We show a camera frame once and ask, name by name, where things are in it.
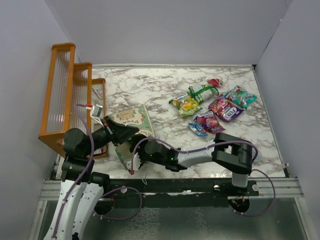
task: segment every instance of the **marble countertop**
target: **marble countertop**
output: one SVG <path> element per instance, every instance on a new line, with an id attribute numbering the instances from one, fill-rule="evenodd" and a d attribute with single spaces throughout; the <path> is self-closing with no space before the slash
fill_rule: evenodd
<path id="1" fill-rule="evenodd" d="M 271 177 L 284 177 L 282 163 L 275 144 L 268 117 L 258 90 L 254 73 L 250 68 L 120 68 L 92 70 L 92 78 L 105 78 L 107 114 L 120 112 L 145 104 L 157 138 L 175 147 L 201 146 L 215 138 L 209 133 L 206 137 L 195 135 L 188 123 L 194 116 L 181 118 L 175 106 L 169 104 L 173 97 L 188 91 L 190 85 L 206 84 L 208 79 L 222 79 L 224 85 L 218 90 L 225 93 L 235 85 L 244 87 L 258 99 L 249 105 L 238 118 L 220 124 L 224 133 L 251 141 L 259 149 L 258 159 L 253 163 Z M 202 103 L 201 114 L 215 97 Z M 93 103 L 99 102 L 92 93 Z M 115 149 L 109 144 L 109 157 L 95 160 L 93 171 L 109 174 L 111 178 L 223 178 L 231 177 L 230 171 L 214 162 L 198 164 L 187 170 L 171 172 L 164 166 L 146 162 L 131 176 L 120 163 Z M 253 172 L 252 176 L 262 177 Z"/>

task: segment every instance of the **red candy wrapper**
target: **red candy wrapper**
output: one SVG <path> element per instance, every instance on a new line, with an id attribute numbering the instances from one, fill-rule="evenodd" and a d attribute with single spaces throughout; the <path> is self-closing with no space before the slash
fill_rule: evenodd
<path id="1" fill-rule="evenodd" d="M 209 79 L 207 82 L 217 88 L 219 88 L 220 86 L 222 86 L 224 84 L 224 82 L 218 78 Z"/>
<path id="2" fill-rule="evenodd" d="M 225 130 L 211 110 L 196 116 L 194 121 L 201 124 L 203 129 L 209 133 L 217 134 Z"/>
<path id="3" fill-rule="evenodd" d="M 208 109 L 212 110 L 220 119 L 227 123 L 237 118 L 244 111 L 229 102 L 223 94 L 218 96 L 217 99 L 209 105 Z"/>

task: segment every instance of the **metal rail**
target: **metal rail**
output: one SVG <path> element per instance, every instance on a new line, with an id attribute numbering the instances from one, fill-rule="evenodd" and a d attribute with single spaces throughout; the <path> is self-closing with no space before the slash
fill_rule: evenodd
<path id="1" fill-rule="evenodd" d="M 268 179 L 249 178 L 249 180 L 256 181 L 259 191 L 259 196 L 250 196 L 250 198 L 273 198 L 274 192 Z M 271 178 L 271 180 L 275 187 L 276 198 L 299 198 L 304 196 L 297 178 L 275 177 Z M 57 201 L 60 194 L 60 183 L 61 181 L 58 180 L 44 181 L 39 200 Z"/>

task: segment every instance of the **snack packet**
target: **snack packet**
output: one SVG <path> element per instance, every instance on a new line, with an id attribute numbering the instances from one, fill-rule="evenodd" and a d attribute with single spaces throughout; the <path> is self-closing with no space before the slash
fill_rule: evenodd
<path id="1" fill-rule="evenodd" d="M 197 122 L 189 122 L 189 127 L 196 135 L 200 137 L 208 136 L 208 134 L 206 134 L 206 130 L 204 130 L 204 128 Z"/>
<path id="2" fill-rule="evenodd" d="M 207 82 L 217 88 L 221 87 L 224 84 L 224 82 L 218 78 L 209 79 Z"/>
<path id="3" fill-rule="evenodd" d="M 178 108 L 181 118 L 192 116 L 195 112 L 202 109 L 202 107 L 199 106 L 199 103 L 194 100 L 188 92 L 182 93 L 171 99 L 169 104 L 171 103 Z"/>
<path id="4" fill-rule="evenodd" d="M 212 85 L 193 85 L 189 87 L 191 96 L 199 103 L 202 104 L 213 95 L 218 95 L 219 91 Z"/>
<path id="5" fill-rule="evenodd" d="M 232 90 L 228 91 L 224 95 L 228 100 L 240 105 L 241 107 L 247 109 L 248 104 L 253 103 L 257 96 L 248 93 L 244 88 L 239 85 L 235 86 Z"/>
<path id="6" fill-rule="evenodd" d="M 217 134 L 225 130 L 212 110 L 196 116 L 194 121 L 201 124 L 203 129 L 209 133 Z"/>
<path id="7" fill-rule="evenodd" d="M 217 99 L 209 105 L 208 109 L 212 110 L 220 119 L 227 123 L 237 118 L 244 111 L 229 102 L 223 94 L 218 96 Z"/>

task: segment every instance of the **cardboard box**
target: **cardboard box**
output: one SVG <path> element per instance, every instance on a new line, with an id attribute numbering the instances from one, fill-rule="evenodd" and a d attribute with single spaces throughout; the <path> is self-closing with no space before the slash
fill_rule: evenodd
<path id="1" fill-rule="evenodd" d="M 145 105 L 110 114 L 108 116 L 116 123 L 138 127 L 140 131 L 135 135 L 155 137 L 155 132 Z M 131 144 L 128 141 L 115 147 L 115 152 L 126 170 L 128 170 L 127 163 L 131 162 L 132 158 L 132 153 L 129 151 L 130 147 Z"/>

